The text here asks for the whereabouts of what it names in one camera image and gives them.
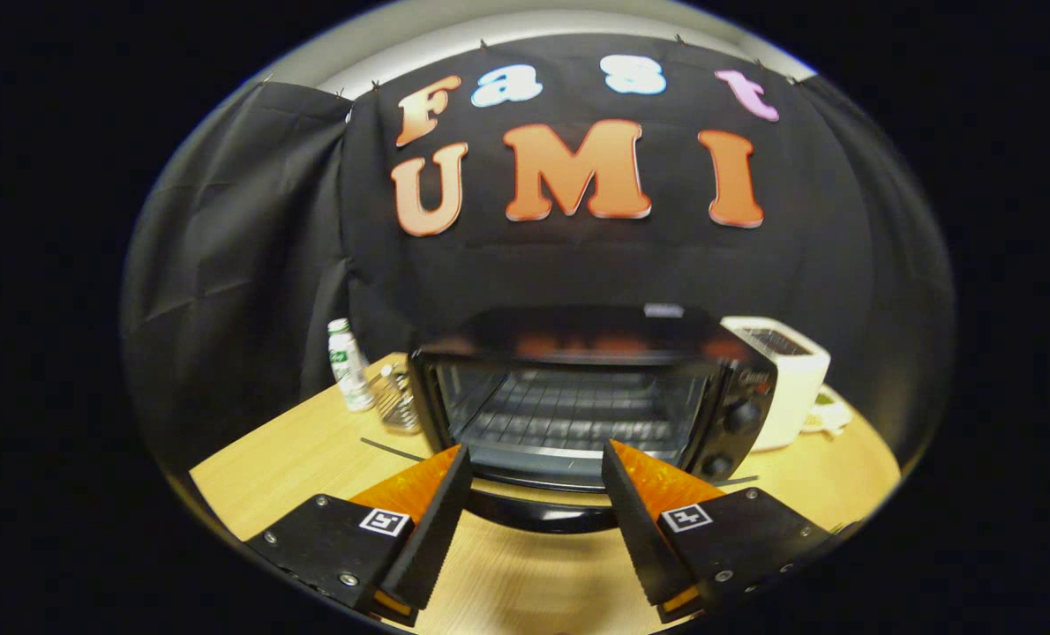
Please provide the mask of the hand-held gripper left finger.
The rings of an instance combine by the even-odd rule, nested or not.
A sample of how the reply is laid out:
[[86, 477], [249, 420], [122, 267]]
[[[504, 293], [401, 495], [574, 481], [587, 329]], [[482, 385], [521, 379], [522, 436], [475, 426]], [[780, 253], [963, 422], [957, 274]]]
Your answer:
[[443, 571], [472, 483], [456, 444], [352, 498], [304, 499], [246, 545], [348, 611], [416, 623]]

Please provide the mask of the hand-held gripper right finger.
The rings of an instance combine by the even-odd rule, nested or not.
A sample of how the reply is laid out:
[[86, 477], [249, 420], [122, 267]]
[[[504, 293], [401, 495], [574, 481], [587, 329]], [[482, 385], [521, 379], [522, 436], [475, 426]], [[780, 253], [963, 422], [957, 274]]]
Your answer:
[[726, 493], [618, 439], [604, 446], [601, 475], [643, 594], [663, 623], [722, 615], [841, 539], [766, 490]]

